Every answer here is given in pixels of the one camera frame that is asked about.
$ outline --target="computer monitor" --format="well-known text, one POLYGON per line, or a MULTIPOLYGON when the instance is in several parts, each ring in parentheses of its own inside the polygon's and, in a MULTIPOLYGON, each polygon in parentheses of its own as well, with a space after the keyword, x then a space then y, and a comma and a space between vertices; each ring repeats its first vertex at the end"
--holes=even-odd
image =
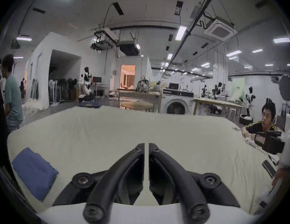
POLYGON ((179 84, 170 83, 169 84, 169 89, 178 90, 178 86, 179 86, 179 84))

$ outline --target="ceiling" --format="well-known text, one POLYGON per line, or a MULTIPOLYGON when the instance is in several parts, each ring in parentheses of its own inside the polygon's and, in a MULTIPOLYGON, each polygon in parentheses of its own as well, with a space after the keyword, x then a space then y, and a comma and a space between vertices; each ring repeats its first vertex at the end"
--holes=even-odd
MULTIPOLYGON (((20 23, 32 1, 25 0, 16 14, 5 36, 5 40, 8 41, 7 47, 16 37, 20 23)), ((255 7, 255 4, 260 1, 262 0, 212 0, 206 12, 212 17, 219 16, 232 22, 235 30, 238 31, 237 39, 232 37, 220 43, 221 41, 214 37, 205 35, 203 27, 196 26, 174 62, 182 63, 187 60, 184 63, 184 69, 187 71, 210 62, 211 66, 204 69, 206 73, 212 71, 215 62, 224 62, 231 72, 247 71, 245 65, 252 66, 253 70, 265 70, 264 65, 268 63, 274 64, 269 67, 270 69, 289 69, 286 64, 290 63, 290 43, 273 43, 273 38, 285 36, 287 33, 270 5, 259 9, 255 7), (252 50, 260 48, 263 52, 252 53, 252 50), (238 49, 242 51, 238 62, 227 59, 225 54, 238 49)), ((89 47, 94 29, 102 26, 108 7, 113 2, 119 3, 124 15, 119 16, 111 6, 105 27, 161 25, 179 28, 182 24, 189 28, 192 23, 190 18, 192 10, 203 0, 35 0, 23 21, 20 32, 32 37, 32 41, 20 41, 21 50, 17 52, 26 58, 25 56, 29 56, 51 31, 74 41, 80 41, 82 46, 89 47), (180 17, 174 15, 177 1, 184 2, 180 17), (32 11, 33 7, 42 9, 45 13, 32 11)), ((204 23, 209 21, 205 17, 200 20, 204 23)), ((141 47, 141 54, 150 58, 153 67, 159 67, 161 62, 165 61, 168 55, 166 46, 170 46, 169 51, 175 53, 180 45, 180 41, 175 40, 176 31, 173 30, 132 29, 114 32, 120 34, 120 40, 132 40, 130 34, 132 33, 141 47), (171 42, 168 41, 170 34, 173 34, 171 42)), ((6 52, 7 49, 5 45, 1 47, 2 52, 6 52)))

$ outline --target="curtain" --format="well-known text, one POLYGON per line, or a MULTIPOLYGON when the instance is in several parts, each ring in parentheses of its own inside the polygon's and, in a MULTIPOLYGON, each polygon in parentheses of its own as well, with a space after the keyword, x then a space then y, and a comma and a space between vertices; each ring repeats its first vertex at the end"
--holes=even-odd
POLYGON ((135 82, 135 76, 127 75, 127 88, 129 88, 131 85, 134 85, 134 82, 135 82))

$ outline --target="hand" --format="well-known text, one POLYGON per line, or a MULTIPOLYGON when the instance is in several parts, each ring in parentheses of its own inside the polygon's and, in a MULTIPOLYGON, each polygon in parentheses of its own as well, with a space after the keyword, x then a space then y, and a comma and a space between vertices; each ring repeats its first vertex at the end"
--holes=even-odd
POLYGON ((256 135, 255 133, 252 133, 252 134, 251 134, 251 139, 252 139, 252 140, 254 140, 255 135, 256 135))
POLYGON ((247 138, 249 137, 249 132, 246 129, 242 129, 242 135, 247 138))

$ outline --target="smartphone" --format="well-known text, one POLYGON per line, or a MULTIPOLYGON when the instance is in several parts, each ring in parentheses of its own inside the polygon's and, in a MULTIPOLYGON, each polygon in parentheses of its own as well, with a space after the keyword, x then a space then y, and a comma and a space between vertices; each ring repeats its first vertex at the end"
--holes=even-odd
POLYGON ((275 176, 276 171, 274 170, 273 166, 270 164, 268 160, 265 160, 262 163, 262 166, 265 168, 265 170, 268 172, 271 178, 275 176))

